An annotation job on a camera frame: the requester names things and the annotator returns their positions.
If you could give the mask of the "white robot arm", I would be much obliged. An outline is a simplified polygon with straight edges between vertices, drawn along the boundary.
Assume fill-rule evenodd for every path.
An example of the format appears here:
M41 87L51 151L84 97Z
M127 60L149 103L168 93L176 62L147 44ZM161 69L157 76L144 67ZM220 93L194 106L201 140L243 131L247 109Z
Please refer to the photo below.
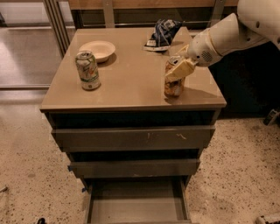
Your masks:
M165 74L174 82L209 67L231 52L272 42L280 49L280 0L239 0L237 13L197 34L178 51L179 61Z

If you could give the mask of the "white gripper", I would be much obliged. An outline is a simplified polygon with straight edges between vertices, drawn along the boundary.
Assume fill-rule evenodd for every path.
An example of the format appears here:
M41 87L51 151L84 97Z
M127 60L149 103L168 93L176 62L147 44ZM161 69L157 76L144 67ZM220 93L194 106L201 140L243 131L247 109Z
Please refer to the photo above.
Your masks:
M214 49L210 35L210 29L196 35L189 45L183 46L178 54L184 58L165 73L167 82L174 82L193 73L196 65L198 67L210 67L219 62L222 56Z

